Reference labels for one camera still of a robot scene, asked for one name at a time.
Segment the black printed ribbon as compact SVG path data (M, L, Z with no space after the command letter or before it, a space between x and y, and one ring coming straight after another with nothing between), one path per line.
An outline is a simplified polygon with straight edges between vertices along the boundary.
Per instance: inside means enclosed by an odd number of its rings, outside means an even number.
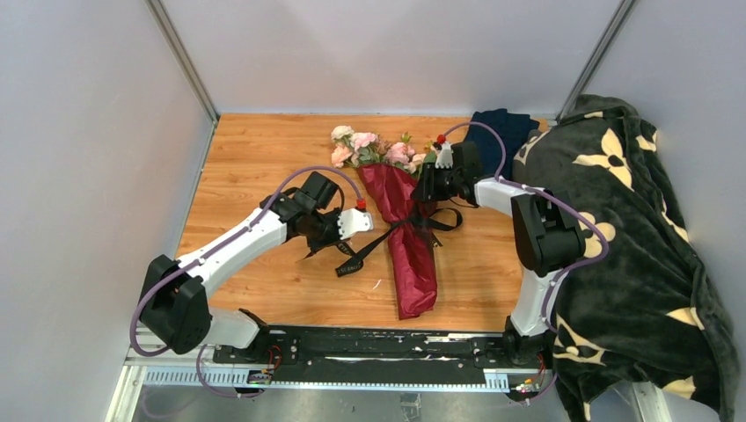
M456 216L456 223L450 225L444 222L437 221L434 216L442 211L450 211ZM349 256L349 259L342 263L335 269L336 275L342 277L351 273L356 273L364 267L364 259L366 259L373 250L377 248L385 239L387 239L392 233L404 229L406 227L412 227L415 234L421 237L426 244L433 249L435 247L442 246L442 243L434 234L435 230L440 231L452 231L458 229L464 222L464 218L460 211L453 207L438 208L436 209L429 218L425 218L418 212L413 211L408 218L394 222L390 228L378 238L374 239L369 244L362 247L359 251L354 251L347 242L340 241L335 244L337 249L344 254Z

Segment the maroon wrapping paper sheet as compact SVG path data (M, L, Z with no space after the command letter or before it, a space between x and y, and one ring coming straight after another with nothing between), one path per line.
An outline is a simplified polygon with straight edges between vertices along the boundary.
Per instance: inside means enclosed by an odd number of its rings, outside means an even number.
M356 170L367 194L375 202L384 222L404 220L419 206L412 199L417 180L408 172L388 164L369 164ZM392 233L387 239L394 275L400 320L430 311L437 298L437 276L433 249L412 227Z

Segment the pink fake flower bunch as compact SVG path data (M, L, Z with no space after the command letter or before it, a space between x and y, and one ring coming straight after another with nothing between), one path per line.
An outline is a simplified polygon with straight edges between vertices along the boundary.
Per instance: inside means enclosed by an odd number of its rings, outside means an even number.
M350 126L337 126L330 135L334 150L331 164L336 168L359 168L369 164L388 164L418 176L425 163L434 163L439 151L434 146L417 153L412 136L404 133L396 142L388 142L372 132L357 132Z

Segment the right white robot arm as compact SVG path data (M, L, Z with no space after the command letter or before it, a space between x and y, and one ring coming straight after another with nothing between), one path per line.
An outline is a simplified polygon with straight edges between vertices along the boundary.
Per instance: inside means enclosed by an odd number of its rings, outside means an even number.
M585 252L577 218L560 205L562 194L488 175L473 142L439 140L423 161L412 197L424 203L461 198L510 217L523 278L505 323L502 354L514 367L529 364L550 341L550 307L562 272Z

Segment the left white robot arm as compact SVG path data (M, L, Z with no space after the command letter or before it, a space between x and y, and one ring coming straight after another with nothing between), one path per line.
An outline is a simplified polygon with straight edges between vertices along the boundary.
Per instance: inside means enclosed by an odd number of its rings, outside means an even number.
M218 289L261 255L296 237L311 253L345 240L348 213L340 186L325 176L324 166L303 170L307 178L288 176L236 226L208 244L177 258L159 255L150 261L142 292L129 326L131 348L143 357L166 352L186 354L200 346L230 346L249 363L269 352L267 325L248 310L210 306Z

